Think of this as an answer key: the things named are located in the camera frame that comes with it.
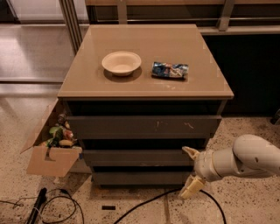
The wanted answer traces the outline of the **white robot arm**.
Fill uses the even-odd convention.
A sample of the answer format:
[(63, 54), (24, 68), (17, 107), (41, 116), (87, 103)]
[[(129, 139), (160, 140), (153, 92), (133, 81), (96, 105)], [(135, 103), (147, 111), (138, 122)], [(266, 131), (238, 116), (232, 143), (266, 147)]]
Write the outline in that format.
[(182, 150), (193, 160), (195, 173), (179, 193), (183, 200), (200, 191), (206, 182), (227, 176), (259, 179), (280, 175), (280, 149), (259, 136), (239, 136), (231, 148), (224, 150), (199, 152), (187, 146)]

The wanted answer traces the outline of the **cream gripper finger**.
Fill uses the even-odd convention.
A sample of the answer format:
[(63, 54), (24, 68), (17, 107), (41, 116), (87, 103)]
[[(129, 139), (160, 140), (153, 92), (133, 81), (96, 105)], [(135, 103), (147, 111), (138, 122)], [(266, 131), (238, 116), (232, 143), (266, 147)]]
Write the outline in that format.
[(200, 154), (198, 150), (195, 150), (194, 148), (188, 146), (183, 146), (182, 150), (186, 152), (192, 160), (195, 160)]
[(200, 176), (190, 175), (187, 178), (184, 187), (181, 189), (179, 197), (183, 200), (190, 198), (195, 193), (198, 193), (205, 186), (205, 183), (206, 181)]

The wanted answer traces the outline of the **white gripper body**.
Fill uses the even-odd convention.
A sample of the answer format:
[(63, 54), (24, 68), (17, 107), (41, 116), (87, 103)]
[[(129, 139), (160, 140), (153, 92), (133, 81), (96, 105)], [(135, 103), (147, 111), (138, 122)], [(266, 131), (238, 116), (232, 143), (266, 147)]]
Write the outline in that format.
[(221, 175), (218, 173), (218, 159), (220, 154), (218, 151), (202, 151), (194, 159), (194, 171), (207, 182), (221, 180)]

